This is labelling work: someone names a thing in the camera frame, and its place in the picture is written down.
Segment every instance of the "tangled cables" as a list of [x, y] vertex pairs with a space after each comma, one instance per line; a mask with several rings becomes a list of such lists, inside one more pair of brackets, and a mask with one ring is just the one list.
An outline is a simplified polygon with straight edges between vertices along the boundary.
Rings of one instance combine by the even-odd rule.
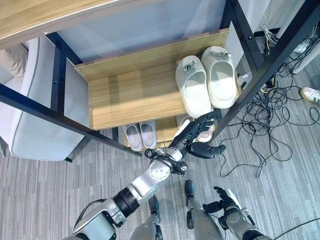
[[[255, 177], [259, 178], [262, 168], [267, 165], [267, 160], [273, 158], [277, 161], [286, 162], [289, 161], [293, 156], [292, 148], [285, 142], [276, 138], [273, 134], [274, 130], [283, 126], [286, 123], [295, 125], [295, 126], [311, 126], [318, 124], [320, 125], [320, 113], [317, 108], [311, 107], [309, 109], [309, 117], [311, 123], [300, 124], [292, 122], [290, 120], [290, 111], [286, 107], [288, 101], [300, 101], [302, 97], [295, 99], [288, 96], [288, 93], [292, 90], [300, 90], [301, 88], [293, 85], [293, 79], [291, 78], [291, 84], [288, 87], [280, 87], [276, 81], [275, 87], [268, 92], [258, 92], [250, 102], [248, 102], [245, 108], [240, 112], [243, 116], [236, 116], [236, 119], [239, 121], [234, 124], [228, 125], [232, 126], [241, 126], [238, 130], [238, 133], [235, 137], [224, 139], [220, 142], [220, 145], [228, 140], [233, 140], [239, 137], [241, 130], [247, 132], [250, 138], [250, 147], [258, 158], [257, 164], [238, 164], [233, 167], [227, 174], [222, 174], [224, 165], [226, 164], [226, 157], [222, 154], [224, 162], [220, 168], [220, 176], [226, 177], [231, 174], [236, 168], [240, 166], [250, 166], [256, 168]], [[256, 137], [266, 136], [268, 139], [268, 154], [263, 154], [262, 151], [259, 151], [254, 147], [254, 141]], [[284, 159], [281, 159], [276, 156], [276, 153], [281, 149], [288, 149], [288, 156]]]

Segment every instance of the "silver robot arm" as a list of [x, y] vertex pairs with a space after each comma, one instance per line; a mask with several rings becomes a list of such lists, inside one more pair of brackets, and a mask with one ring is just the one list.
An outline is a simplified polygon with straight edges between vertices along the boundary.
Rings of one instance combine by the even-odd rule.
[[219, 223], [224, 230], [230, 230], [239, 240], [272, 240], [257, 229], [255, 222], [246, 207], [241, 208], [236, 196], [228, 189], [215, 186], [214, 189], [221, 197], [220, 201], [203, 204], [207, 213], [216, 213], [224, 210], [219, 217]]
[[185, 173], [188, 166], [182, 159], [187, 153], [207, 159], [220, 155], [226, 149], [224, 145], [211, 147], [204, 143], [193, 143], [202, 131], [214, 124], [210, 120], [215, 116], [216, 112], [213, 111], [190, 122], [169, 145], [169, 154], [153, 150], [149, 151], [151, 154], [146, 152], [151, 159], [147, 170], [116, 196], [108, 198], [84, 216], [74, 227], [72, 236], [64, 240], [115, 240], [114, 226], [121, 227], [130, 214], [168, 182], [170, 174]]

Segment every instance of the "wooden board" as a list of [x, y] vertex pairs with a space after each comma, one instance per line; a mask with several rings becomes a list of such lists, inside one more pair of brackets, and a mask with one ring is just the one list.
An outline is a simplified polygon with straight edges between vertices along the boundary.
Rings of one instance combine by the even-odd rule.
[[106, 129], [185, 113], [176, 67], [173, 62], [90, 81], [90, 128]]
[[[174, 116], [163, 119], [157, 119], [155, 121], [155, 129], [157, 142], [155, 149], [168, 147], [174, 139], [174, 135], [178, 130], [176, 117]], [[126, 136], [123, 135], [123, 137], [124, 144], [129, 147], [129, 143]]]
[[89, 82], [97, 79], [181, 61], [189, 55], [201, 57], [211, 46], [224, 47], [229, 29], [203, 33], [166, 45], [82, 63], [75, 69]]
[[163, 0], [1, 0], [0, 49]]

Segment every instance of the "power strip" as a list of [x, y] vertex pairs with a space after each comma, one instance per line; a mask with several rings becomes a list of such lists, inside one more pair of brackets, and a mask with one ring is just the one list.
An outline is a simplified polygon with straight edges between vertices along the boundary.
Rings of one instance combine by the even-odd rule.
[[308, 43], [300, 43], [296, 48], [295, 50], [293, 50], [295, 53], [298, 53], [298, 54], [302, 54], [308, 47]]

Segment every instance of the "wooden tabletop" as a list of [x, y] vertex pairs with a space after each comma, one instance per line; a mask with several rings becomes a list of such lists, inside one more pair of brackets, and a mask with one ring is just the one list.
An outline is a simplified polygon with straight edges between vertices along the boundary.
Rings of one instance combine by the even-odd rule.
[[0, 0], [0, 49], [162, 0]]

